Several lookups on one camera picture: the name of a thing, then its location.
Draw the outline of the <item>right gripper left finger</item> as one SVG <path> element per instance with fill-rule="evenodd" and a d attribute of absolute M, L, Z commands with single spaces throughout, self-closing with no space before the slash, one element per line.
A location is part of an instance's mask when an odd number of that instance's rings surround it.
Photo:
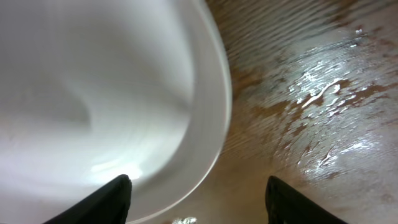
<path fill-rule="evenodd" d="M 44 224 L 125 224 L 132 182 L 123 174 Z"/>

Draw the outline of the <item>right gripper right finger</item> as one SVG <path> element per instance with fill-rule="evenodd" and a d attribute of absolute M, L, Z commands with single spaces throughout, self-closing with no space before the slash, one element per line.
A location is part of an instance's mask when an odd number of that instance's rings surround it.
<path fill-rule="evenodd" d="M 347 224 L 276 176 L 267 181 L 268 224 Z"/>

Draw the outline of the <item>white plate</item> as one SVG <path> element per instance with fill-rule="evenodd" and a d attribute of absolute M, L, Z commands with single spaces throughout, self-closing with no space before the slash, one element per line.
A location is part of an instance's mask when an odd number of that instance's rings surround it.
<path fill-rule="evenodd" d="M 205 1 L 1 1 L 1 222 L 43 223 L 126 174 L 127 221 L 190 195 L 231 119 Z"/>

